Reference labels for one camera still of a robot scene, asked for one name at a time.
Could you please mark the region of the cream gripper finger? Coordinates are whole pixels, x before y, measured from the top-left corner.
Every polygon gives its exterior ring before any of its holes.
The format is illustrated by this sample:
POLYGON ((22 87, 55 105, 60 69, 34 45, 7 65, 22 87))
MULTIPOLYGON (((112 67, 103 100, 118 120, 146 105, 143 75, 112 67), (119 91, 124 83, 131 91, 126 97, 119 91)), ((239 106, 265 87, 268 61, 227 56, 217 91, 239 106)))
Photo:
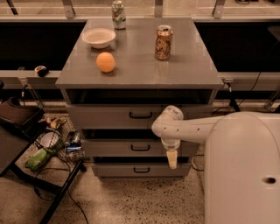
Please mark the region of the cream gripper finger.
POLYGON ((171 169, 176 169, 177 168, 178 152, 176 150, 168 150, 166 152, 166 156, 168 158, 169 167, 171 169))

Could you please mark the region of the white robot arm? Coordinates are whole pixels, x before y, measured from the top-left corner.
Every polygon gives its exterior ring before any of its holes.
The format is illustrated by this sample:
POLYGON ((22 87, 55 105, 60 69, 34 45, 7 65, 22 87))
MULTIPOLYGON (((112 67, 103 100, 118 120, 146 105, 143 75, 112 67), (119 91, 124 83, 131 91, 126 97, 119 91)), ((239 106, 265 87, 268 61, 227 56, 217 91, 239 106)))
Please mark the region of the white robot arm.
POLYGON ((205 152, 205 224, 280 224, 280 115, 235 112, 186 120, 169 106, 151 126, 177 167, 182 141, 205 152))

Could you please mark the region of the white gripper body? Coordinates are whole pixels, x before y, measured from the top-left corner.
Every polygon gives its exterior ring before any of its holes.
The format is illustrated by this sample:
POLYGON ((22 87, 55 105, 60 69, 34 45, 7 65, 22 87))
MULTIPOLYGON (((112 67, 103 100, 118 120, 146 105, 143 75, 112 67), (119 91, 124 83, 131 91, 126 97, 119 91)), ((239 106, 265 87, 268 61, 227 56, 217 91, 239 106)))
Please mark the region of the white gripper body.
POLYGON ((162 138, 161 143, 167 151, 175 151, 180 146, 180 140, 178 139, 162 138))

